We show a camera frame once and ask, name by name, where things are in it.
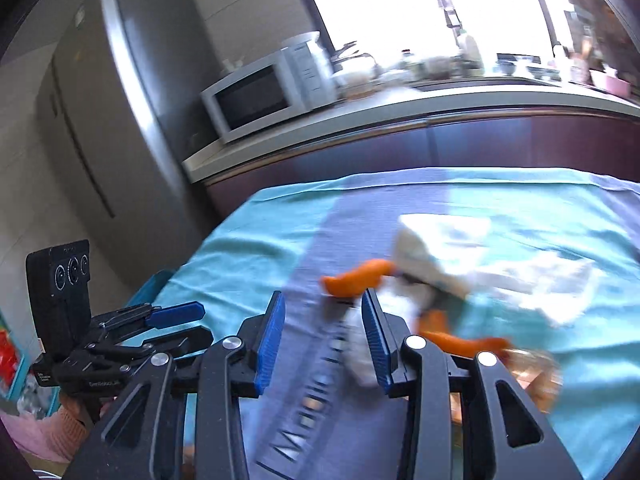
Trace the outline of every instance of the red object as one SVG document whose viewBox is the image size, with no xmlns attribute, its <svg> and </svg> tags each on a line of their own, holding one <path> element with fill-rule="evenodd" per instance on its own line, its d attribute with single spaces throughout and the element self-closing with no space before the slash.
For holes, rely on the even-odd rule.
<svg viewBox="0 0 640 480">
<path fill-rule="evenodd" d="M 0 380 L 11 387 L 18 369 L 18 354 L 6 330 L 0 330 Z"/>
</svg>

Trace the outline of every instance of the camera module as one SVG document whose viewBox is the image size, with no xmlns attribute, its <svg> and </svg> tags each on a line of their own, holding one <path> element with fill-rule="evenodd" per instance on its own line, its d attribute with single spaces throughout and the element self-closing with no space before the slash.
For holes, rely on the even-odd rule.
<svg viewBox="0 0 640 480">
<path fill-rule="evenodd" d="M 62 265 L 59 265 L 58 268 L 56 269 L 56 288 L 58 290 L 62 290 L 63 287 L 65 286 L 65 267 L 63 267 Z"/>
<path fill-rule="evenodd" d="M 80 270 L 80 265 L 78 264 L 77 258 L 71 258 L 69 260 L 69 282 L 72 285 L 78 282 L 78 272 Z"/>
<path fill-rule="evenodd" d="M 83 254 L 80 259 L 80 272 L 82 272 L 83 276 L 89 272 L 89 258 L 86 254 Z"/>
</svg>

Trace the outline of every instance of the orange toy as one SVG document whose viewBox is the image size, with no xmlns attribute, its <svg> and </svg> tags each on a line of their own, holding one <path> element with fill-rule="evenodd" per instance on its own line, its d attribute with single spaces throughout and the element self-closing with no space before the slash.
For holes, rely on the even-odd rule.
<svg viewBox="0 0 640 480">
<path fill-rule="evenodd" d="M 418 334 L 436 343 L 443 352 L 462 357 L 473 358 L 478 352 L 489 351 L 496 354 L 502 361 L 506 358 L 504 350 L 511 348 L 510 341 L 501 337 L 462 339 L 451 335 L 447 315 L 435 309 L 429 310 L 420 318 Z"/>
<path fill-rule="evenodd" d="M 388 260 L 367 260 L 340 276 L 323 276 L 320 282 L 334 298 L 356 298 L 370 286 L 379 286 L 382 276 L 391 276 L 395 270 L 396 266 Z"/>
</svg>

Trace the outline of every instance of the pink container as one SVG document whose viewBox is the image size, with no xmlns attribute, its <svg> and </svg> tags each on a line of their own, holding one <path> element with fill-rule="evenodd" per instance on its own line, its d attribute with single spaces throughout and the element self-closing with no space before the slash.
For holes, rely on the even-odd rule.
<svg viewBox="0 0 640 480">
<path fill-rule="evenodd" d="M 597 70 L 589 70 L 589 72 L 596 88 L 622 98 L 628 98 L 631 95 L 631 85 L 626 81 Z"/>
</svg>

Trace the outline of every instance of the kitchen counter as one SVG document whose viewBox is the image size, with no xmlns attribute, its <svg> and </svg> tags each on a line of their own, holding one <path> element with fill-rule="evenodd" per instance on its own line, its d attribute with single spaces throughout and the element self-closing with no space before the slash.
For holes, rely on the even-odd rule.
<svg viewBox="0 0 640 480">
<path fill-rule="evenodd" d="M 348 142 L 346 134 L 366 135 L 363 130 L 376 126 L 391 125 L 395 131 L 401 131 L 466 120 L 465 115 L 483 118 L 482 114 L 492 111 L 491 117 L 526 116 L 537 110 L 545 114 L 552 110 L 640 119 L 639 106 L 576 85 L 505 84 L 426 91 L 391 88 L 340 102 L 234 142 L 224 144 L 216 140 L 191 155 L 183 165 L 192 182 L 206 180 L 212 184 L 269 164 L 278 157 L 321 149 L 332 142 Z"/>
</svg>

